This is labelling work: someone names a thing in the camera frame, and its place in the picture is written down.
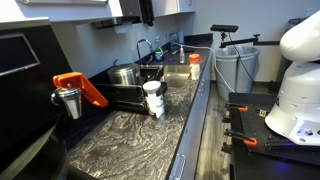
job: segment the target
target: stainless steel sink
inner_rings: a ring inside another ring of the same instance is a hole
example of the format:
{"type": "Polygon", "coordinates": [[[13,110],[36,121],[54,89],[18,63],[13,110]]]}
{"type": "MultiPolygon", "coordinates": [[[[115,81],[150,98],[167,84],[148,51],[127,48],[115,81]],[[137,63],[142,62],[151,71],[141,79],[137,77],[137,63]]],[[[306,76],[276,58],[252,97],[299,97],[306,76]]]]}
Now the stainless steel sink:
{"type": "Polygon", "coordinates": [[[189,78],[190,70],[189,65],[166,65],[164,66],[164,81],[168,87],[180,88],[189,78]]]}
{"type": "Polygon", "coordinates": [[[163,75],[163,80],[167,83],[167,86],[175,88],[182,87],[190,74],[189,64],[149,65],[140,67],[140,72],[143,80],[163,75]]]}

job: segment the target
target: trash can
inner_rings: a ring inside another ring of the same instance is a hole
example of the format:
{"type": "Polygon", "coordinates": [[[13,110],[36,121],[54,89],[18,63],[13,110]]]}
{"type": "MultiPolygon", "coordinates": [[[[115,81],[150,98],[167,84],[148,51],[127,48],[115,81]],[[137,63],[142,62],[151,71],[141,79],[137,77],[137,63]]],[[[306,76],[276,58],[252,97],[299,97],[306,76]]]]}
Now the trash can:
{"type": "MultiPolygon", "coordinates": [[[[229,87],[237,93],[250,93],[252,79],[256,74],[256,64],[260,50],[251,46],[233,46],[216,51],[216,67],[229,87]]],[[[215,68],[217,91],[221,99],[229,101],[229,92],[232,90],[224,82],[215,68]]]]}

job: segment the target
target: upper cabinet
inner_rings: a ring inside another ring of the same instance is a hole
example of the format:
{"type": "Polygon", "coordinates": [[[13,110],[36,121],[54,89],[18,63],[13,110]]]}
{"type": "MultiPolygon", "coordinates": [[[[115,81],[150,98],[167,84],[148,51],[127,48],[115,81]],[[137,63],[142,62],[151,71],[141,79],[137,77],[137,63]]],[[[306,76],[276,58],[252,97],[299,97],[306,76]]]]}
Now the upper cabinet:
{"type": "Polygon", "coordinates": [[[152,0],[155,17],[195,12],[196,0],[152,0]]]}
{"type": "Polygon", "coordinates": [[[121,17],[119,0],[1,0],[0,21],[48,17],[51,22],[121,17]]]}

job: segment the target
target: stainless steel pot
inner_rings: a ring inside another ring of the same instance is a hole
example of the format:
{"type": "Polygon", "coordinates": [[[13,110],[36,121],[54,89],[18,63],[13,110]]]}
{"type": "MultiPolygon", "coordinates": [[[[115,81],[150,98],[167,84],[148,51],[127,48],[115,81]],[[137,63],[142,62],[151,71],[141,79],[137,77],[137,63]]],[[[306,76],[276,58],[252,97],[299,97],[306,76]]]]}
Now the stainless steel pot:
{"type": "Polygon", "coordinates": [[[122,64],[108,70],[112,84],[140,85],[141,76],[138,64],[122,64]]]}

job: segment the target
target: bottle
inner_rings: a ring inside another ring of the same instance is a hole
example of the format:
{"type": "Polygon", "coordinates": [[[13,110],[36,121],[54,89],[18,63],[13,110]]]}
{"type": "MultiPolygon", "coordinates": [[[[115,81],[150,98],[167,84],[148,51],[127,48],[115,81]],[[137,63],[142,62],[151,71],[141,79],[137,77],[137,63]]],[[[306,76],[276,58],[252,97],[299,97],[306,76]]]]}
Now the bottle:
{"type": "Polygon", "coordinates": [[[150,115],[155,115],[157,119],[165,114],[163,95],[161,92],[161,83],[159,81],[149,81],[143,84],[146,91],[145,97],[148,104],[150,115]]]}
{"type": "Polygon", "coordinates": [[[184,63],[184,51],[182,45],[180,46],[180,63],[184,63]]]}
{"type": "Polygon", "coordinates": [[[198,80],[200,77],[200,55],[199,54],[190,54],[190,74],[192,80],[198,80]]]}
{"type": "Polygon", "coordinates": [[[178,40],[179,40],[179,44],[183,44],[184,43],[184,35],[183,32],[180,30],[178,31],[178,40]]]}
{"type": "Polygon", "coordinates": [[[156,38],[156,49],[154,50],[154,55],[156,57],[156,61],[162,61],[163,60],[163,50],[160,47],[160,39],[159,36],[156,38]]]}

